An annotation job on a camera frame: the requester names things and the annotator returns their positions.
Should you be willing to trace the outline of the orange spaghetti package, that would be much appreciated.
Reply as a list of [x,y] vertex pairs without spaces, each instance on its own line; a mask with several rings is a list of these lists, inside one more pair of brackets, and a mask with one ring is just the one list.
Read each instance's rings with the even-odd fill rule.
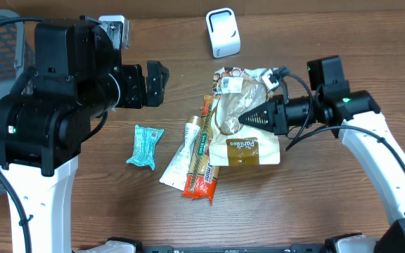
[[202,107],[202,129],[195,140],[191,165],[186,179],[186,185],[181,196],[194,199],[207,198],[212,204],[217,187],[219,167],[210,161],[209,146],[213,132],[211,128],[212,104],[214,96],[204,96]]

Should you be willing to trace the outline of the white tube with gold cap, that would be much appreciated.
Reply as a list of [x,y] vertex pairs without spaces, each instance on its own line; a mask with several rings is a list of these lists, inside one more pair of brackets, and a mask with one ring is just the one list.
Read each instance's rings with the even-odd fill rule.
[[202,118],[190,116],[184,126],[184,141],[160,177],[160,183],[183,191],[191,165],[195,140],[202,128]]

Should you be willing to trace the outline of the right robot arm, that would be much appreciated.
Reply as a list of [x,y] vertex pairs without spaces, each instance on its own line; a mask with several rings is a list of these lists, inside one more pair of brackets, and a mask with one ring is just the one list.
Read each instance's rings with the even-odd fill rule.
[[241,124],[286,135],[291,127],[320,127],[298,132],[291,146],[331,131],[355,156],[377,191],[390,227],[381,237],[338,235],[323,244],[293,245],[291,252],[405,252],[405,153],[393,137],[380,106],[367,91],[352,92],[339,56],[307,63],[307,95],[291,99],[288,90],[243,113]]

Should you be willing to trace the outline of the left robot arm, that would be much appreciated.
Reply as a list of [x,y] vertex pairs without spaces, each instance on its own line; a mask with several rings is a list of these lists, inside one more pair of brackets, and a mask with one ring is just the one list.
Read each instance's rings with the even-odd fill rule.
[[83,142],[110,110],[159,106],[169,70],[122,63],[122,15],[37,18],[34,65],[0,99],[0,182],[14,252],[70,252],[71,199]]

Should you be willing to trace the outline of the beige resealable pouch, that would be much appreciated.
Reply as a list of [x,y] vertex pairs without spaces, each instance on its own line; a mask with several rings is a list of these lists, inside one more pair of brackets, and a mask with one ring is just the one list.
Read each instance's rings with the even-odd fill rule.
[[254,127],[266,124],[266,114],[248,119],[246,113],[273,94],[264,80],[273,69],[223,67],[213,74],[214,96],[210,127],[210,162],[215,166],[273,165],[281,161],[280,143],[272,132]]

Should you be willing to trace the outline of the teal snack bar wrapper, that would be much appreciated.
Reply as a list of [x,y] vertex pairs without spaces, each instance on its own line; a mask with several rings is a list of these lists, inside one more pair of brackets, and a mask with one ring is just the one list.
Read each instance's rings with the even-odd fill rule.
[[155,170],[155,148],[161,139],[164,129],[156,129],[135,125],[134,149],[132,156],[126,161],[138,167],[150,167]]

